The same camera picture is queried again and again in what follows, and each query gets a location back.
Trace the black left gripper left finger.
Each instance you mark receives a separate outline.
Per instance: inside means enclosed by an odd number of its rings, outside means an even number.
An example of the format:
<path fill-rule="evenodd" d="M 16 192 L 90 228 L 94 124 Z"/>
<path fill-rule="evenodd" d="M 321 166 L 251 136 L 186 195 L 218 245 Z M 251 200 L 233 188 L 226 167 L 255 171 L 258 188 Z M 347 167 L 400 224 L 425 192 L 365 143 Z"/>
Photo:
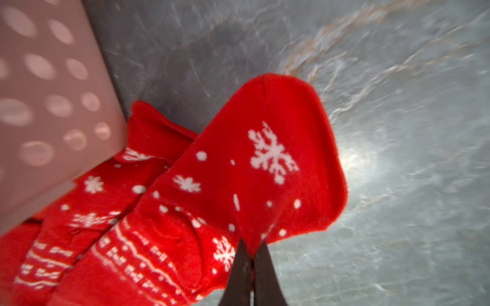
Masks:
<path fill-rule="evenodd" d="M 240 240 L 227 286 L 218 305 L 250 306 L 251 287 L 251 258 L 245 242 Z"/>

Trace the red patterned sock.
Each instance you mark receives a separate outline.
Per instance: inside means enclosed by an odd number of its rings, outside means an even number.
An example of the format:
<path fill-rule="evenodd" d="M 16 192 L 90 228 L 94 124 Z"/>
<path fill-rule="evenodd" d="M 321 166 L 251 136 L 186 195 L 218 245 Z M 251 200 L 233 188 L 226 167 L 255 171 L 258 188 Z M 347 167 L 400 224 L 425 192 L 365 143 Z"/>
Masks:
<path fill-rule="evenodd" d="M 316 90 L 265 74 L 242 86 L 135 209 L 63 278 L 49 305 L 192 305 L 227 284 L 243 242 L 328 229 L 347 204 Z"/>

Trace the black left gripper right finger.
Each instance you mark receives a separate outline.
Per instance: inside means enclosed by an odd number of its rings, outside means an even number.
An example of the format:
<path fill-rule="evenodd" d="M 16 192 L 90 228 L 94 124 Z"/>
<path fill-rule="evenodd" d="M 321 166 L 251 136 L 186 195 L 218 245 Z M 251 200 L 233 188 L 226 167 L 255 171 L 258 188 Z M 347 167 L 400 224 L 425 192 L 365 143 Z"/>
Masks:
<path fill-rule="evenodd" d="M 253 259 L 255 306 L 287 306 L 281 291 L 267 242 L 264 240 Z"/>

